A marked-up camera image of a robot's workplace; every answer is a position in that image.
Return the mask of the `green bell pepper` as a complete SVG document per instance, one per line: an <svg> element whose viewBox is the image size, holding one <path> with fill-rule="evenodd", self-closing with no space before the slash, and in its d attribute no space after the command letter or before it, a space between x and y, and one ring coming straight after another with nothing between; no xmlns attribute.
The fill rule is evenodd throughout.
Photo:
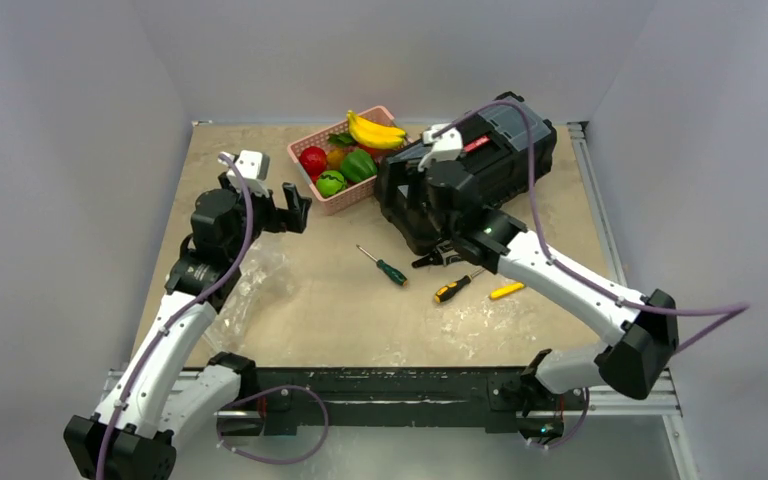
<svg viewBox="0 0 768 480"><path fill-rule="evenodd" d="M357 149L348 153L340 165L341 174L351 183L358 184L378 173L377 164L365 150Z"/></svg>

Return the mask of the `black plastic toolbox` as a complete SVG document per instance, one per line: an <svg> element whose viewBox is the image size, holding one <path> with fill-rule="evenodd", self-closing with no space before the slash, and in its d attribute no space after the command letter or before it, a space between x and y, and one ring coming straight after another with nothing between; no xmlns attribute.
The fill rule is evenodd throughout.
<svg viewBox="0 0 768 480"><path fill-rule="evenodd" d="M458 157L461 164L476 178L481 200L499 208L529 190L527 134L532 134L535 178L540 179L552 169L557 131L550 121L530 109L522 96L506 91L496 99L519 104L526 112L529 126L524 126L513 108L494 106L470 115L456 129L463 140L463 150ZM385 157L396 154L420 161L428 150L419 138ZM434 247L408 246L418 256L428 254Z"/></svg>

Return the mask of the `yellow banana bunch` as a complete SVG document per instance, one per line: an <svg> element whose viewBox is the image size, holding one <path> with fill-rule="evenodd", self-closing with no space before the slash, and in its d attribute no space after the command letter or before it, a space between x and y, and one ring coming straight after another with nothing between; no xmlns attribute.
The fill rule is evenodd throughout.
<svg viewBox="0 0 768 480"><path fill-rule="evenodd" d="M352 110L347 112L346 118L349 134L360 145L378 150L396 149L407 136L407 132L401 128L372 122Z"/></svg>

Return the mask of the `yellow utility knife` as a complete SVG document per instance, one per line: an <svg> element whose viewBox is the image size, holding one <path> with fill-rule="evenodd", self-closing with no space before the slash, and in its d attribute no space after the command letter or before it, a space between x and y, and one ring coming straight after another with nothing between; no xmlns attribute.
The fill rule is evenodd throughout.
<svg viewBox="0 0 768 480"><path fill-rule="evenodd" d="M505 286L502 286L502 287L494 289L488 295L488 298L490 300L493 300L493 301L499 300L499 299L504 298L504 297L506 297L508 295L511 295L511 294L513 294L515 292L518 292L518 291L524 289L525 287L526 287L526 285L524 283L522 283L522 282L511 283L511 284L508 284L508 285L505 285Z"/></svg>

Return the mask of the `green handled screwdriver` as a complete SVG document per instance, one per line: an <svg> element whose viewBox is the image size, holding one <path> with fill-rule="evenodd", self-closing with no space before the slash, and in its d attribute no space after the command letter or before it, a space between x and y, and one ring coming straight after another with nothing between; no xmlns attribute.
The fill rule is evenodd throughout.
<svg viewBox="0 0 768 480"><path fill-rule="evenodd" d="M405 287L408 284L407 277L398 269L384 261L383 259L380 259L378 257L373 256L370 252L368 252L365 248L363 248L361 245L357 245L356 248L362 252L366 257L368 257L371 261L373 261L376 265L376 267L394 284Z"/></svg>

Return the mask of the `green striped melon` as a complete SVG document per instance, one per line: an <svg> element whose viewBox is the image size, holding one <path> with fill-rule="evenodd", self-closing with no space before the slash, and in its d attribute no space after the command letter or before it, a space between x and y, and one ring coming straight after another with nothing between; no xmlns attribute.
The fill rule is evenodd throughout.
<svg viewBox="0 0 768 480"><path fill-rule="evenodd" d="M318 176L315 186L323 198L330 198L348 188L348 181L337 170L326 170Z"/></svg>

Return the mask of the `black pliers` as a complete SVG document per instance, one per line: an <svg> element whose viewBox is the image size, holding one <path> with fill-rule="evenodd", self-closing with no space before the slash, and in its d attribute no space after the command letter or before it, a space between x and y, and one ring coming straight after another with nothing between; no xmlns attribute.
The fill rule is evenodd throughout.
<svg viewBox="0 0 768 480"><path fill-rule="evenodd" d="M450 241L441 242L436 245L428 254L421 256L411 263L414 269L430 266L447 267L454 263L461 262L461 256L454 250Z"/></svg>

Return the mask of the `yellow lemon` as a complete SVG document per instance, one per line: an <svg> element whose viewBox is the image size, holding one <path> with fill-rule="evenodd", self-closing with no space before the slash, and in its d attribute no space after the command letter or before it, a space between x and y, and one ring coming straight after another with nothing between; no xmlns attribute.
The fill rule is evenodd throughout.
<svg viewBox="0 0 768 480"><path fill-rule="evenodd" d="M335 171L340 170L347 154L348 152L345 149L340 148L335 148L329 151L326 155L326 164L328 169Z"/></svg>

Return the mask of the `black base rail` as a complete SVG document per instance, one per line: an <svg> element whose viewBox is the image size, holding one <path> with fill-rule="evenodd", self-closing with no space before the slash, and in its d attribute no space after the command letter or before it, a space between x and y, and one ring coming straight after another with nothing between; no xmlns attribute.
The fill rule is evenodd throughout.
<svg viewBox="0 0 768 480"><path fill-rule="evenodd" d="M262 399L252 394L264 392ZM301 427L479 428L556 439L585 405L575 389L529 385L522 367L257 368L242 406L222 410L230 436L294 435Z"/></svg>

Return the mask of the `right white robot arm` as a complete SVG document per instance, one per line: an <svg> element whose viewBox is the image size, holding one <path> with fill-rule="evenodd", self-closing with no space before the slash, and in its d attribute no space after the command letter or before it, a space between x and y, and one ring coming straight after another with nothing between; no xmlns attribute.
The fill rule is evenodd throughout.
<svg viewBox="0 0 768 480"><path fill-rule="evenodd" d="M519 281L574 315L599 338L579 350L549 350L527 367L524 399L544 407L575 387L609 386L646 399L678 350L674 299L612 282L541 240L501 205L527 191L522 155L444 161L420 169L406 152L385 158L375 186L383 216L424 255L449 243L460 258Z"/></svg>

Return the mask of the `clear zip top bag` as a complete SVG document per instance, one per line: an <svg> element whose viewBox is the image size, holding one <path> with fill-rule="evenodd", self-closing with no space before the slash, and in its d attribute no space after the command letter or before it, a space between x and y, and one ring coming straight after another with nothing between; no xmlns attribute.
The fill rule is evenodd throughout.
<svg viewBox="0 0 768 480"><path fill-rule="evenodd" d="M256 318L275 302L288 300L296 290L281 241L258 240L241 263L241 276L203 339L214 353L238 353Z"/></svg>

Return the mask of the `pink plastic basket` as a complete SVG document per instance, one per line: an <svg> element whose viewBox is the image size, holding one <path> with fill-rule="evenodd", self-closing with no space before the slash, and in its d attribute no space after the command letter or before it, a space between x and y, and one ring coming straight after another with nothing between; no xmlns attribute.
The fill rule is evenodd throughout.
<svg viewBox="0 0 768 480"><path fill-rule="evenodd" d="M382 124L385 126L393 126L398 127L395 123L395 117L391 114L391 112L384 106L375 106L370 109L361 111L361 112L355 112L358 115L366 118L367 120L370 120L372 122ZM317 146L322 148L326 153L331 151L332 149L335 149L337 147L330 145L327 142L327 137L330 133L340 133L340 132L348 132L348 121L347 118L342 120L339 123L336 123L334 125L331 125L327 128L321 129L313 134L309 134L299 140L296 140L292 143L290 143L287 146L287 152L290 156L291 161L294 163L296 167L300 170L302 176L307 181L308 185L310 186L312 192L314 193L315 199L318 200L322 207L324 208L324 211L328 215L335 214L341 210L344 210L356 203L358 203L361 200L364 200L368 197L370 197L373 193L373 187L375 185L375 181L377 178L377 175L375 177L369 178L361 183L354 184L348 181L348 188L342 191L339 194L336 194L330 198L323 198L319 192L316 189L315 182L316 179L311 179L309 175L305 172L303 167L300 165L298 161L298 155L307 147L309 146ZM396 149L390 149L390 150L378 150L371 147L367 147L364 145L356 144L353 147L350 148L340 148L345 149L348 153L350 153L353 150L362 149L367 151L372 157L375 163L377 164L377 168L379 171L379 164L382 161L383 157L389 153L392 153L396 151L397 149L405 146L408 141L410 140L410 137L407 135L404 143L396 148Z"/></svg>

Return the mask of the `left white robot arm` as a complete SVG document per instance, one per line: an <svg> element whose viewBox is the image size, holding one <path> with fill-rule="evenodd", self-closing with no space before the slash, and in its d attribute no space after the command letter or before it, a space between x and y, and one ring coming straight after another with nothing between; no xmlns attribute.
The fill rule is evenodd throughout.
<svg viewBox="0 0 768 480"><path fill-rule="evenodd" d="M312 204L292 183L276 206L258 179L241 193L231 173L198 196L178 258L169 271L155 319L131 363L89 417L73 416L63 438L85 479L167 479L186 435L230 405L253 414L262 429L267 401L254 361L215 355L195 384L172 398L173 387L199 339L241 277L240 265L263 232L303 233Z"/></svg>

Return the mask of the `black yellow screwdriver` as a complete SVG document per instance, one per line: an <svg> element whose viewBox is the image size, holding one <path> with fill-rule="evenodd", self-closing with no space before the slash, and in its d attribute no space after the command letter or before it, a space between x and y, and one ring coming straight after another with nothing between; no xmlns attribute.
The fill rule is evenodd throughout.
<svg viewBox="0 0 768 480"><path fill-rule="evenodd" d="M442 304L445 302L448 302L452 298L454 298L461 290L463 290L466 286L470 285L473 280L485 272L484 268L479 268L470 274L464 275L463 277L449 282L442 287L440 287L434 294L434 300L436 303Z"/></svg>

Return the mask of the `green leafy vegetable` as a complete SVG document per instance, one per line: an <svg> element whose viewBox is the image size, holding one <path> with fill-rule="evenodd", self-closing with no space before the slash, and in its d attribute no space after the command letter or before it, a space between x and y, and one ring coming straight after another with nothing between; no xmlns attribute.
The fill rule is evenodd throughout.
<svg viewBox="0 0 768 480"><path fill-rule="evenodd" d="M337 148L350 148L357 144L357 141L348 132L330 133L327 142Z"/></svg>

